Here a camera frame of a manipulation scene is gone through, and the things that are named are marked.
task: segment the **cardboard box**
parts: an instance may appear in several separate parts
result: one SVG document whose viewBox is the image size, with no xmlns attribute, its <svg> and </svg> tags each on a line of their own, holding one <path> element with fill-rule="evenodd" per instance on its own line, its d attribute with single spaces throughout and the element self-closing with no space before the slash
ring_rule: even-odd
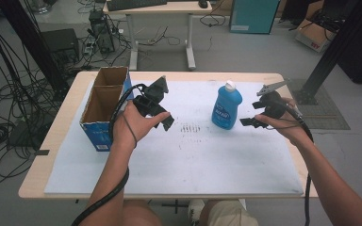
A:
<svg viewBox="0 0 362 226">
<path fill-rule="evenodd" d="M 320 53 L 324 51 L 336 35 L 317 24 L 313 24 L 308 19 L 311 18 L 317 10 L 322 8 L 324 1 L 312 3 L 308 6 L 306 19 L 304 19 L 297 28 L 295 39 Z"/>
<path fill-rule="evenodd" d="M 110 150 L 110 117 L 122 94 L 131 87 L 128 68 L 101 68 L 90 91 L 80 125 L 96 151 Z"/>
</svg>

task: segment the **teal box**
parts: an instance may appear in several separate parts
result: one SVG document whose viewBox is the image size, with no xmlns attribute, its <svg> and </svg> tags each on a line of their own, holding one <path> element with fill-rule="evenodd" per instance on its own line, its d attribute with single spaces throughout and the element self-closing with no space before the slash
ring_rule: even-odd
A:
<svg viewBox="0 0 362 226">
<path fill-rule="evenodd" d="M 131 88 L 128 68 L 101 68 L 90 91 L 80 125 L 96 151 L 110 150 L 110 117 L 123 93 Z"/>
<path fill-rule="evenodd" d="M 230 32 L 270 34 L 279 0 L 234 0 Z"/>
</svg>

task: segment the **desk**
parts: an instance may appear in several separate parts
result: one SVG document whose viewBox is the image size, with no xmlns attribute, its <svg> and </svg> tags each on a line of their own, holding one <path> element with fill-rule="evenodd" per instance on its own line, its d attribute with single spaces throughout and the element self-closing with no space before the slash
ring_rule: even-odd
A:
<svg viewBox="0 0 362 226">
<path fill-rule="evenodd" d="M 36 156 L 34 163 L 28 171 L 22 186 L 20 187 L 20 197 L 28 199 L 87 199 L 89 197 L 89 195 L 47 195 L 44 193 L 44 189 L 52 172 L 52 168 L 58 154 L 58 149 L 66 137 L 74 114 L 80 105 L 88 85 L 91 83 L 91 81 L 93 81 L 96 74 L 97 72 L 82 72 L 77 75 L 65 101 L 63 102 L 62 107 L 58 112 L 55 121 L 51 126 L 51 129 L 45 138 L 45 141 L 42 143 L 41 149 L 50 150 L 50 153 L 45 156 Z M 236 82 L 262 82 L 265 84 L 273 84 L 283 80 L 282 76 L 276 73 L 131 72 L 130 74 L 133 80 L 152 81 L 156 80 L 157 77 L 162 74 L 166 75 L 168 81 L 225 81 L 227 79 L 232 79 Z M 280 88 L 279 92 L 282 96 L 290 97 L 290 93 L 286 87 Z M 304 188 L 307 176 L 307 169 L 305 167 L 304 161 L 294 146 L 289 144 L 288 147 L 295 164 L 295 168 L 298 170 L 302 187 Z M 310 196 L 318 196 L 314 187 L 310 191 Z"/>
<path fill-rule="evenodd" d="M 200 8 L 197 2 L 169 2 L 166 5 L 148 8 L 133 8 L 128 10 L 108 11 L 104 6 L 104 13 L 109 15 L 125 14 L 128 22 L 129 36 L 131 39 L 130 71 L 137 69 L 138 42 L 135 41 L 134 28 L 140 26 L 155 25 L 186 25 L 188 27 L 188 37 L 185 41 L 187 45 L 187 58 L 190 70 L 196 69 L 195 59 L 192 49 L 192 15 L 209 14 L 212 10 L 207 2 L 207 8 Z"/>
</svg>

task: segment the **black pole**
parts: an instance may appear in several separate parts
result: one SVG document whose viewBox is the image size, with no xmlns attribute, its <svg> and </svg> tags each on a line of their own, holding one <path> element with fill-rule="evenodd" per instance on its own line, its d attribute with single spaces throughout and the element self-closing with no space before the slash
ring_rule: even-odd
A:
<svg viewBox="0 0 362 226">
<path fill-rule="evenodd" d="M 351 44 L 362 26 L 362 0 L 357 1 L 337 35 L 325 50 L 316 68 L 304 83 L 301 90 L 294 92 L 298 104 L 312 105 L 316 103 L 314 96 L 329 73 L 334 69 L 343 51 Z"/>
<path fill-rule="evenodd" d="M 25 48 L 40 67 L 41 72 L 55 91 L 56 97 L 60 101 L 64 100 L 69 90 L 69 85 L 52 59 L 39 30 L 32 23 L 19 0 L 0 0 L 0 9 L 16 31 Z"/>
</svg>

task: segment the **hand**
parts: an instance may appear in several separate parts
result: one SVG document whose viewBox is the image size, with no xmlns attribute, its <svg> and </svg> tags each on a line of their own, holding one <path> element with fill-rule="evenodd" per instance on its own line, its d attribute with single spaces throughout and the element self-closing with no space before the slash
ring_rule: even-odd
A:
<svg viewBox="0 0 362 226">
<path fill-rule="evenodd" d="M 283 98 L 283 101 L 293 108 L 296 103 L 293 99 Z M 302 126 L 286 111 L 280 119 L 273 119 L 265 115 L 255 115 L 255 119 L 275 128 L 281 135 L 290 140 L 293 145 L 310 139 Z"/>
<path fill-rule="evenodd" d="M 132 145 L 145 137 L 155 125 L 170 116 L 170 112 L 161 112 L 153 118 L 143 117 L 132 101 L 128 101 L 123 113 L 118 115 L 113 128 L 113 144 Z"/>
</svg>

